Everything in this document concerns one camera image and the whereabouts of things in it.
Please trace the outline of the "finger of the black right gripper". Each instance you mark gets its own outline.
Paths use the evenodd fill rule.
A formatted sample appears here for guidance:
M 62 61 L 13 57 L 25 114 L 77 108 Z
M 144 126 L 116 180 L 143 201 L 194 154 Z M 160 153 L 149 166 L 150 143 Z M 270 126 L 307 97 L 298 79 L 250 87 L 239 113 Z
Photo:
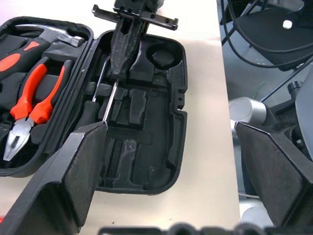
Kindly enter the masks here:
M 124 79 L 130 59 L 129 42 L 132 20 L 120 18 L 117 22 L 111 44 L 112 79 Z
M 143 21 L 132 21 L 130 25 L 124 45 L 123 76 L 127 76 L 130 67 L 137 57 L 140 40 L 145 35 L 147 27 L 148 24 Z

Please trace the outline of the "black plastic tool case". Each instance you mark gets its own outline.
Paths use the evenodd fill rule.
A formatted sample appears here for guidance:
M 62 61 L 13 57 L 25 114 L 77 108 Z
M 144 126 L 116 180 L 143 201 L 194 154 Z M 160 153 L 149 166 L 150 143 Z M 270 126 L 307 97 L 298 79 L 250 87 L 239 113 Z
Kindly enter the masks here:
M 41 29 L 18 29 L 22 24 L 43 24 L 83 38 L 79 47 L 53 42 L 38 55 L 47 72 L 33 98 L 43 101 L 58 80 L 62 66 L 72 62 L 71 76 L 53 102 L 50 120 L 35 125 L 26 146 L 10 161 L 3 160 L 4 147 L 14 119 L 11 108 L 22 95 L 29 69 L 3 78 L 0 73 L 0 177 L 24 178 L 33 174 L 77 129 L 83 110 L 97 106 L 95 121 L 104 115 L 112 90 L 111 52 L 113 31 L 97 39 L 83 24 L 34 17 L 16 17 L 0 26 L 2 59 L 26 47 Z M 187 90 L 184 47 L 177 41 L 145 35 L 127 79 L 118 85 L 108 117 L 109 129 L 102 141 L 102 170 L 98 190 L 111 193 L 160 194 L 177 180 L 186 136 L 187 113 L 183 111 Z

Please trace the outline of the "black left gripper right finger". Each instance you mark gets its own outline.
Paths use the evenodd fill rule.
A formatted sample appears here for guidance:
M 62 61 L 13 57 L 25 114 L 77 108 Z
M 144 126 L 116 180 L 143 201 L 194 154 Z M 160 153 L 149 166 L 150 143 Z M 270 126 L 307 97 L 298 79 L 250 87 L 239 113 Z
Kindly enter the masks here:
M 313 162 L 282 133 L 235 126 L 251 183 L 276 227 L 313 232 Z

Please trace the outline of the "thin steel shaft screwdriver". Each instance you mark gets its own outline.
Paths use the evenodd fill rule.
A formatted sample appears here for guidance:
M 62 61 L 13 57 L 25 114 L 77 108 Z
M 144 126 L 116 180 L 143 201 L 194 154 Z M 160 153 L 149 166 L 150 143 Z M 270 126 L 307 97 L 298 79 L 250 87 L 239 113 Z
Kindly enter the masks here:
M 107 119 L 108 119 L 108 116 L 109 116 L 109 113 L 110 113 L 110 110 L 111 110 L 111 107 L 112 107 L 112 103 L 113 103 L 113 100 L 114 100 L 114 96 L 115 96 L 117 87 L 118 87 L 118 82 L 116 81 L 114 83 L 113 87 L 112 87 L 112 92 L 110 94 L 110 97 L 109 97 L 109 100 L 108 100 L 108 103 L 107 103 L 107 107 L 106 107 L 106 110 L 105 110 L 105 113 L 104 113 L 104 116 L 103 116 L 103 119 L 102 119 L 102 121 L 105 124 L 107 124 Z

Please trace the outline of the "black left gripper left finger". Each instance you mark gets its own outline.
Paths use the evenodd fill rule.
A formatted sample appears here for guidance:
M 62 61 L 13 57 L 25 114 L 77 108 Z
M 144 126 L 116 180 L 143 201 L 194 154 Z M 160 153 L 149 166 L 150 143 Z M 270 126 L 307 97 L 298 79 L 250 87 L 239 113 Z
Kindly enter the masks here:
M 0 223 L 0 235 L 74 235 L 86 222 L 99 181 L 107 127 L 72 132 L 34 174 Z

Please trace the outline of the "black handled screwdriver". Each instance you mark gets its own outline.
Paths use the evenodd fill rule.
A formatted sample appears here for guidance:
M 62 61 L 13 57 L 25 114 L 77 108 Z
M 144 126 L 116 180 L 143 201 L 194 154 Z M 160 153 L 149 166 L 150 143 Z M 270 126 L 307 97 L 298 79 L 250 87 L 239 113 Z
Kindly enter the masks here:
M 100 76 L 99 76 L 92 100 L 87 101 L 86 105 L 84 106 L 84 111 L 83 111 L 83 114 L 81 116 L 81 118 L 83 120 L 83 124 L 82 124 L 83 126 L 95 122 L 96 111 L 98 109 L 98 104 L 96 102 L 97 91 L 98 91 L 99 85 L 101 84 L 101 81 L 104 77 L 104 73 L 105 73 L 105 70 L 106 70 L 106 67 L 108 65 L 109 60 L 110 60 L 110 56 L 108 56 L 106 58 L 106 60 L 103 64 L 103 67 L 102 67 L 102 70 L 101 70 L 101 73 L 100 73 Z

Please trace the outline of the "orange handled pliers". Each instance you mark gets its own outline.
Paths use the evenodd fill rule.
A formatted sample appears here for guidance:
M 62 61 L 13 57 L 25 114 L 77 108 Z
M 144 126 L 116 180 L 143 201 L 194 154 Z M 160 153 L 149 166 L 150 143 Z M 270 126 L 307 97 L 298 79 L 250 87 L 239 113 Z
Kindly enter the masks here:
M 26 145 L 30 133 L 35 125 L 46 123 L 52 114 L 55 102 L 58 100 L 70 76 L 73 62 L 66 60 L 61 68 L 58 79 L 49 95 L 35 107 L 32 99 L 41 80 L 47 72 L 44 63 L 37 65 L 29 74 L 21 97 L 17 104 L 10 110 L 15 123 L 10 130 L 5 145 L 3 160 L 10 161 Z

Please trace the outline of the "silver rounded robot leg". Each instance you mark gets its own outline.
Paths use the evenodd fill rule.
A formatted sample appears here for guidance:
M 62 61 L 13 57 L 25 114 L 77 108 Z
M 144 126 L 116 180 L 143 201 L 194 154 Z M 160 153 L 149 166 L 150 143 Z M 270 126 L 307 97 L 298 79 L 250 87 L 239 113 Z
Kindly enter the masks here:
M 273 227 L 266 208 L 258 196 L 239 193 L 240 223 Z
M 248 97 L 230 100 L 228 106 L 230 120 L 234 122 L 241 121 L 252 125 L 262 125 L 267 117 L 265 104 Z

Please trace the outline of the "black office chair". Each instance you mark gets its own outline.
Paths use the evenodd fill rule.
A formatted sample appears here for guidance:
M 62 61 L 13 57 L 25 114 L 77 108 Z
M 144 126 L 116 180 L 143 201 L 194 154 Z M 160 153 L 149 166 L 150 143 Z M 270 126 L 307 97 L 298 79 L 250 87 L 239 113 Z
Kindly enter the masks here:
M 234 54 L 245 63 L 257 68 L 279 69 L 288 71 L 295 69 L 309 60 L 313 60 L 313 17 L 309 27 L 298 25 L 298 17 L 302 11 L 292 12 L 285 8 L 253 9 L 260 0 L 254 0 L 248 9 L 240 15 L 234 11 L 232 0 L 222 6 L 222 26 L 225 37 L 222 43 L 228 43 Z M 282 27 L 284 20 L 293 22 L 291 29 Z M 243 57 L 233 45 L 231 36 L 238 32 L 241 37 L 259 52 L 271 64 L 252 62 Z

